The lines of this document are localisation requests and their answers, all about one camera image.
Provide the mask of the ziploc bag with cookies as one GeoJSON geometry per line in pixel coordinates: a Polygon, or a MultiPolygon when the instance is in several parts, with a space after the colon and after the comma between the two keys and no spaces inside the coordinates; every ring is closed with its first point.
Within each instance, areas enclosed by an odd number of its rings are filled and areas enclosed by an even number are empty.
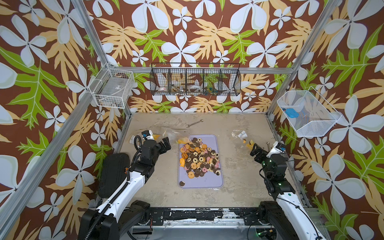
{"type": "MultiPolygon", "coordinates": [[[[130,137],[129,137],[129,143],[134,144],[134,142],[135,142],[134,139],[136,136],[140,136],[142,143],[143,143],[145,141],[145,138],[143,137],[142,132],[144,132],[144,131],[145,131],[145,129],[139,129],[139,130],[132,132],[130,134],[130,137]]],[[[154,140],[156,140],[156,141],[159,140],[162,136],[159,132],[156,133],[155,131],[152,131],[152,133],[153,133],[152,136],[153,136],[154,140]]]]}

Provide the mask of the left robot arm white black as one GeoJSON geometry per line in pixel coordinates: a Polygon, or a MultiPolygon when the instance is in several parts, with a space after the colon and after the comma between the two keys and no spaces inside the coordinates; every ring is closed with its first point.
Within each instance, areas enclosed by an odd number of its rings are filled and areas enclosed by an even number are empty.
{"type": "Polygon", "coordinates": [[[84,213],[79,240],[122,240],[125,236],[133,240],[131,229],[151,221],[151,205],[132,199],[154,173],[159,156],[172,147],[168,137],[158,142],[151,131],[142,132],[134,140],[139,141],[135,144],[137,151],[130,166],[121,174],[121,184],[104,203],[84,213]]]}

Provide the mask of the clear bag of donuts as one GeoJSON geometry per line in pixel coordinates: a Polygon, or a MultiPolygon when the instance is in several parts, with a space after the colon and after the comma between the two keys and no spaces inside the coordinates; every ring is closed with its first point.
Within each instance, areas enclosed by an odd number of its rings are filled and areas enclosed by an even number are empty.
{"type": "Polygon", "coordinates": [[[190,132],[188,129],[171,129],[161,127],[163,138],[168,137],[171,145],[186,144],[190,141],[190,132]]]}

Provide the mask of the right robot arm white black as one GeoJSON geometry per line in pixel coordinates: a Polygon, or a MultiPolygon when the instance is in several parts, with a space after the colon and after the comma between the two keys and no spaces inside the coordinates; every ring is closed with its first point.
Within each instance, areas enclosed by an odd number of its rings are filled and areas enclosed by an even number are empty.
{"type": "Polygon", "coordinates": [[[272,201],[260,203],[259,221],[274,227],[277,240],[324,240],[325,236],[307,214],[296,191],[286,179],[289,161],[286,146],[275,142],[266,151],[253,144],[250,156],[261,164],[260,175],[273,198],[272,201]]]}

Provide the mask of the clear bag of cookies back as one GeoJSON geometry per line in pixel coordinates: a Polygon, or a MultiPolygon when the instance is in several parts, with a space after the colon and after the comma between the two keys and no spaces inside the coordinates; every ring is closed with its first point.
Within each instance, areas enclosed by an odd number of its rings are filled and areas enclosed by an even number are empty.
{"type": "Polygon", "coordinates": [[[231,133],[234,146],[240,150],[251,151],[255,144],[254,140],[248,136],[245,130],[233,130],[231,133]]]}

